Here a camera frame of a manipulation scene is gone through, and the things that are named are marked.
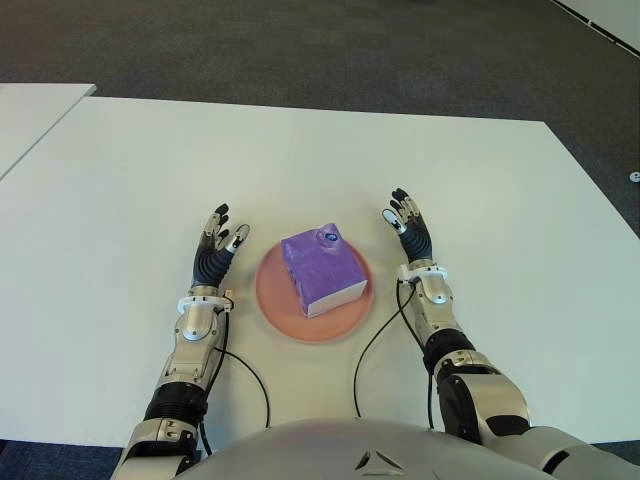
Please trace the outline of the robot left hand black silver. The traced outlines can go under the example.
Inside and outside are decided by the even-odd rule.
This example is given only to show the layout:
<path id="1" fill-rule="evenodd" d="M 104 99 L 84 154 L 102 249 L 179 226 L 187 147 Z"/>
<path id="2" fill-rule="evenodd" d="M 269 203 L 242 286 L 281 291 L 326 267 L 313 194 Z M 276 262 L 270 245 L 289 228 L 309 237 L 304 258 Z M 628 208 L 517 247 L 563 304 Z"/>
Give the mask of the robot left hand black silver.
<path id="1" fill-rule="evenodd" d="M 226 276 L 232 260 L 250 233 L 248 224 L 240 225 L 233 233 L 224 229 L 229 220 L 229 206 L 218 206 L 209 216 L 202 230 L 192 268 L 192 288 L 218 288 Z"/>

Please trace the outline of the robot right hand black silver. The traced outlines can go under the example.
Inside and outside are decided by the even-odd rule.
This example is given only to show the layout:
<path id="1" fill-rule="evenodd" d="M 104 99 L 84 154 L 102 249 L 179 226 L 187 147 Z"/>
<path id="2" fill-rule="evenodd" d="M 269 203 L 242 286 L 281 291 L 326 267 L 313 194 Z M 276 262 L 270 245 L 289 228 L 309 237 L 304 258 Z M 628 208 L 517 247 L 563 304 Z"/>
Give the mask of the robot right hand black silver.
<path id="1" fill-rule="evenodd" d="M 397 234 L 409 263 L 433 259 L 433 245 L 423 215 L 413 198 L 403 189 L 391 193 L 390 207 L 382 211 L 384 220 Z"/>

